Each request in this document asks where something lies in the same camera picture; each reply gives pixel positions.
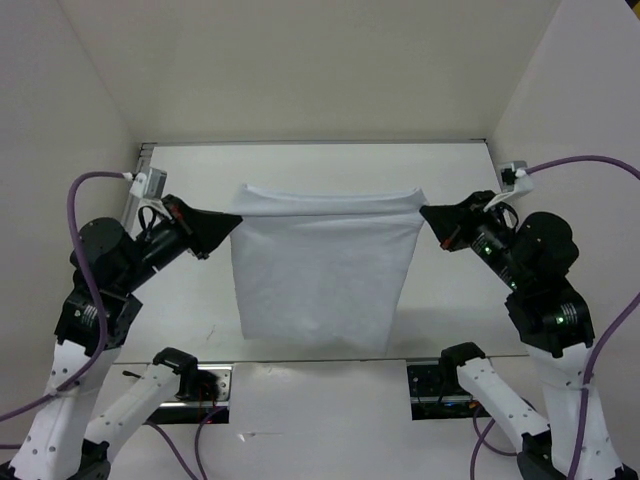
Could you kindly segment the white skirt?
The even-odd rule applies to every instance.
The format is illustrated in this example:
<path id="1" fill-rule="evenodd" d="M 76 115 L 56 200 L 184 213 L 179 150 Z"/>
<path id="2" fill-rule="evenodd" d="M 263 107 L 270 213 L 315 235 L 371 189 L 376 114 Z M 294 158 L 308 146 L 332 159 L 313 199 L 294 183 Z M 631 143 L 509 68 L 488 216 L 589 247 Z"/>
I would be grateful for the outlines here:
<path id="1" fill-rule="evenodd" d="M 244 338 L 384 352 L 426 203 L 419 188 L 301 195 L 240 187 L 231 258 Z"/>

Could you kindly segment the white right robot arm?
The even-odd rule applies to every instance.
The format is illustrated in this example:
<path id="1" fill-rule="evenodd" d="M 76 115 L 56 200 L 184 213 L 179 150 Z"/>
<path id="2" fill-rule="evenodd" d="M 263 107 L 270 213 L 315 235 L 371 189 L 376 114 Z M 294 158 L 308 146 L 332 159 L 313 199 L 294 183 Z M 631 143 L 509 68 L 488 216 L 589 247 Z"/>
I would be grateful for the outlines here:
<path id="1" fill-rule="evenodd" d="M 443 250 L 472 250 L 510 288 L 505 306 L 536 366 L 546 412 L 532 409 L 472 342 L 443 350 L 440 385 L 480 402 L 514 446 L 525 479 L 637 478 L 613 447 L 588 370 L 595 333 L 586 301 L 566 278 L 579 256 L 571 227 L 548 212 L 511 227 L 509 205 L 493 197 L 475 192 L 420 213 Z"/>

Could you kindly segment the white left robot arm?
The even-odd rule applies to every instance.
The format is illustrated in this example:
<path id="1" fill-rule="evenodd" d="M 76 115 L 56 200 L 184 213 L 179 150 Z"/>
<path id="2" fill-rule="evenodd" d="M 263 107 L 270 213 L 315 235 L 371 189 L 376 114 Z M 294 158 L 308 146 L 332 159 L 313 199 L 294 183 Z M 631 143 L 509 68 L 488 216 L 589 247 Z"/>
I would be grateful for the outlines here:
<path id="1" fill-rule="evenodd" d="M 167 195 L 137 236 L 110 217 L 77 230 L 74 288 L 54 332 L 45 402 L 15 456 L 2 464 L 2 478 L 105 479 L 122 446 L 163 402 L 200 391 L 216 398 L 216 376 L 199 370 L 195 356 L 167 347 L 117 402 L 92 415 L 142 308 L 135 291 L 185 252 L 208 258 L 241 222 Z"/>

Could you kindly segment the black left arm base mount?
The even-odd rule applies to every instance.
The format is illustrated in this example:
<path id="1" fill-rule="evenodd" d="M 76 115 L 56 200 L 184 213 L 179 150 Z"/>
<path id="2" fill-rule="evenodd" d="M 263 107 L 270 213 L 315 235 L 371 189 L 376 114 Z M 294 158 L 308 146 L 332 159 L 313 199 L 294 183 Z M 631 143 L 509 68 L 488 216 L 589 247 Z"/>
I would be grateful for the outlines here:
<path id="1" fill-rule="evenodd" d="M 198 366 L 199 378 L 188 393 L 163 402 L 150 416 L 158 425 L 197 425 L 212 413 L 210 424 L 227 424 L 233 366 L 203 363 Z"/>

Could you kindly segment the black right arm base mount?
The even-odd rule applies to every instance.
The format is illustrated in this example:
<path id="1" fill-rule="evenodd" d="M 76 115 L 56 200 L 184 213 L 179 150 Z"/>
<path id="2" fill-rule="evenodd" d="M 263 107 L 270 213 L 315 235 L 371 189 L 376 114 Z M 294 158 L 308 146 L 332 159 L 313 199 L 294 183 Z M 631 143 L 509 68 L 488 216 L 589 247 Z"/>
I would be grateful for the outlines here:
<path id="1" fill-rule="evenodd" d="M 444 379 L 437 363 L 409 363 L 406 373 L 414 421 L 467 419 L 475 413 L 487 416 L 468 392 Z"/>

